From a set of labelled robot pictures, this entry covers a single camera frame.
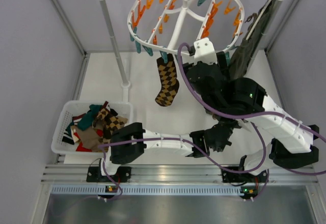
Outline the brown black argyle sock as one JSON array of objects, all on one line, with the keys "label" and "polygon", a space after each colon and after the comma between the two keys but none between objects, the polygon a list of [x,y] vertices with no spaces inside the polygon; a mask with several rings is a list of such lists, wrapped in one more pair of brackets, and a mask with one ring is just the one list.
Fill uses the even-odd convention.
[{"label": "brown black argyle sock", "polygon": [[168,61],[166,63],[163,58],[158,58],[156,60],[161,89],[155,98],[155,102],[162,107],[172,105],[179,90],[174,57],[172,54],[168,54],[167,58]]}]

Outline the dark yellow argyle sock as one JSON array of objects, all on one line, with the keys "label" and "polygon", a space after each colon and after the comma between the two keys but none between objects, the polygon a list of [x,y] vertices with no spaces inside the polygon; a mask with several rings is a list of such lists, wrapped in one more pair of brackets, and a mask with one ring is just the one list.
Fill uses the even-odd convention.
[{"label": "dark yellow argyle sock", "polygon": [[103,138],[110,139],[113,132],[123,128],[127,122],[128,118],[119,116],[114,110],[103,108],[95,117],[92,127],[96,128],[98,124],[101,125]]}]

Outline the teal reindeer sock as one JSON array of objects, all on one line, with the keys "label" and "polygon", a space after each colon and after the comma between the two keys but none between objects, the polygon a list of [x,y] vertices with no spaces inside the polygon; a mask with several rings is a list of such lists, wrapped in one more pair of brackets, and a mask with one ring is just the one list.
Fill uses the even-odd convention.
[{"label": "teal reindeer sock", "polygon": [[72,117],[72,121],[66,127],[66,132],[70,134],[71,133],[70,127],[73,125],[77,126],[77,128],[80,129],[81,131],[87,130],[89,127],[92,126],[92,123],[95,117],[98,115],[100,109],[101,109],[101,105],[91,104],[89,106],[89,110],[86,113],[81,114],[79,116]]}]

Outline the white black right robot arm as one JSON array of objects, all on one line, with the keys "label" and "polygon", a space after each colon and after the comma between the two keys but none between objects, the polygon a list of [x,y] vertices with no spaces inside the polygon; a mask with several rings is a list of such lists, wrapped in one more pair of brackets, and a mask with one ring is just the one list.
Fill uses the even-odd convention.
[{"label": "white black right robot arm", "polygon": [[226,62],[183,63],[179,53],[177,58],[189,91],[218,118],[217,128],[205,131],[207,146],[217,151],[229,145],[234,128],[241,129],[246,123],[271,135],[261,150],[243,157],[241,172],[256,176],[274,166],[295,171],[319,161],[319,149],[313,145],[318,126],[305,126],[291,117],[253,79],[230,79]]}]

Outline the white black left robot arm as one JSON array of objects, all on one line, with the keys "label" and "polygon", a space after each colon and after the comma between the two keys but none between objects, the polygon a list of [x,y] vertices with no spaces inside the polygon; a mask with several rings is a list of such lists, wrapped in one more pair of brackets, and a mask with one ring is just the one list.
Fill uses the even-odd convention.
[{"label": "white black left robot arm", "polygon": [[206,130],[193,131],[184,135],[170,135],[152,132],[135,122],[111,133],[110,145],[100,163],[102,176],[113,176],[122,165],[134,162],[147,152],[158,152],[173,156],[202,158],[210,155],[210,150],[222,152],[231,146],[230,136],[235,121],[222,120]]}]

